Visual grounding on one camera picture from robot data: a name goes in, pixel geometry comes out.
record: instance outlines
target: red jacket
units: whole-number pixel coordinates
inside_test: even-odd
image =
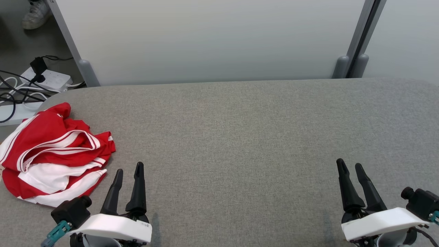
[[[104,178],[116,151],[110,132],[93,135],[82,120],[69,118],[62,103],[24,120],[0,145],[6,188],[17,198],[57,207],[89,195]]]

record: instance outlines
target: power strip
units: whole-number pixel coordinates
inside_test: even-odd
[[[44,78],[46,78],[44,80],[44,82],[41,82],[41,83],[35,82],[35,83],[48,89],[48,90],[57,90],[60,92],[67,91],[68,86],[73,83],[72,78],[69,75],[61,74],[61,73],[51,71],[48,69],[46,69],[42,73],[42,75],[44,76]],[[35,73],[34,73],[33,69],[31,67],[29,67],[29,69],[27,69],[22,74],[22,77],[30,80],[30,79],[35,77]],[[21,78],[21,80],[23,83],[28,82],[23,78]]]
[[[21,124],[23,122],[23,119],[27,119],[35,115],[38,107],[40,107],[41,104],[42,102],[26,103],[26,106],[32,109],[24,107],[23,104],[16,104],[15,113],[12,118],[4,123],[0,123],[0,126]],[[0,120],[4,120],[9,117],[12,113],[12,109],[13,105],[0,106]]]
[[[60,92],[67,91],[69,85],[71,85],[72,78],[69,75],[61,74],[55,71],[46,70],[42,73],[44,78],[44,82],[38,83],[35,82],[35,84],[40,85],[43,88],[46,88],[48,90],[57,90]],[[27,78],[31,80],[35,77],[35,73],[31,67],[27,69],[23,74],[22,77]],[[29,84],[29,82],[23,78],[20,78],[22,80],[22,83]],[[15,113],[11,119],[4,123],[0,123],[0,126],[4,125],[13,125],[13,124],[20,124],[23,119],[27,119],[35,115],[38,107],[42,104],[42,102],[34,102],[34,103],[27,103],[26,106],[29,108],[26,108],[23,106],[23,104],[16,104],[15,105]],[[8,118],[12,113],[13,106],[12,105],[2,105],[0,106],[0,121]]]

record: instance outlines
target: white shoe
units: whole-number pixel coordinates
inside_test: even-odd
[[[45,0],[32,2],[29,13],[22,20],[22,26],[24,29],[39,28],[47,22],[51,15],[52,12]]]

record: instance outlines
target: floor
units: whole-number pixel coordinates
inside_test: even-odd
[[[23,16],[29,11],[27,0],[3,0],[0,8],[0,69],[22,74],[30,67],[29,63],[43,55],[55,55],[60,58],[72,56],[64,37],[51,17],[46,24],[35,30],[21,27]],[[83,82],[75,61],[47,61],[48,69],[70,75],[73,84]],[[0,73],[3,78],[9,77]],[[17,125],[0,127],[2,142]]]

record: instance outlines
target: gray fabric surface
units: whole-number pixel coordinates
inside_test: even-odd
[[[42,109],[69,102],[93,133],[113,134],[117,151],[92,214],[118,168],[122,213],[144,162],[154,247],[353,247],[340,227],[335,160],[352,174],[362,163],[389,208],[406,205],[406,186],[439,193],[438,96],[404,79],[226,82],[79,89]],[[0,200],[1,246],[39,246],[54,227],[51,208],[3,184]],[[428,232],[439,240],[438,228]]]

